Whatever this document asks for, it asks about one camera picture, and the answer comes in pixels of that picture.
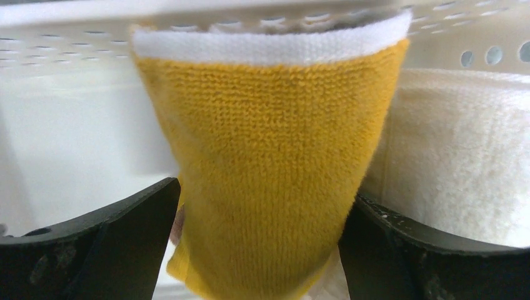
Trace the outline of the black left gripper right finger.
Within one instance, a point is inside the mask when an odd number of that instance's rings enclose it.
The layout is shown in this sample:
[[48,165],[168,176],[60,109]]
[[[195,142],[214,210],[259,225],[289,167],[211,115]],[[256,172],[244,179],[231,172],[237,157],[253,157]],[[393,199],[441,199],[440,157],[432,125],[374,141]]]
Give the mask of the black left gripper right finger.
[[351,299],[529,298],[529,249],[440,231],[363,195],[339,253]]

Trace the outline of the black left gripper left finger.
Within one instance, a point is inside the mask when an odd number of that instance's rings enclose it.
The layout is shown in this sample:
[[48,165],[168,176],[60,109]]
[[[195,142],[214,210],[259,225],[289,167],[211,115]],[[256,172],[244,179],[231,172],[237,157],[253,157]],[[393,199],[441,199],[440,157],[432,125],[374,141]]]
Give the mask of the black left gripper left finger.
[[181,187],[168,177],[74,219],[1,238],[2,299],[151,299]]

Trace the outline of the white terry towel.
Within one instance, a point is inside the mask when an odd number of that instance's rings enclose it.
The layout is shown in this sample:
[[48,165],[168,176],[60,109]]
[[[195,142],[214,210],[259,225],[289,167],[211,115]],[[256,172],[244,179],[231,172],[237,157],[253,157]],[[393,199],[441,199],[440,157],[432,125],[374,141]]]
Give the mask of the white terry towel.
[[[361,193],[456,236],[529,249],[529,76],[407,69]],[[351,299],[340,253],[310,299]]]

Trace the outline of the yellow grey patterned towel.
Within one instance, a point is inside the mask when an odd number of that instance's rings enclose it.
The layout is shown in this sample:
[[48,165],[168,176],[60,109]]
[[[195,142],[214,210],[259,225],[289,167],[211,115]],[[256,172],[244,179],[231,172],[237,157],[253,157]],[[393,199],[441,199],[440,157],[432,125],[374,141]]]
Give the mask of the yellow grey patterned towel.
[[309,292],[377,148],[412,18],[392,9],[240,31],[132,31],[179,166],[171,276],[203,299]]

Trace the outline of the white perforated plastic basket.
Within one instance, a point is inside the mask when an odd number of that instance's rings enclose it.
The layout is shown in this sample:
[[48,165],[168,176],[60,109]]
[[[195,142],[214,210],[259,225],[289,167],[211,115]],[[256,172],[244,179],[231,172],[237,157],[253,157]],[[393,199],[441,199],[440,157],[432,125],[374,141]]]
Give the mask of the white perforated plastic basket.
[[[179,182],[132,56],[136,27],[240,31],[392,9],[412,12],[409,46],[356,196],[403,71],[529,76],[528,1],[3,1],[1,238],[74,219],[166,178]],[[151,299],[203,299],[167,270],[184,221],[178,208]]]

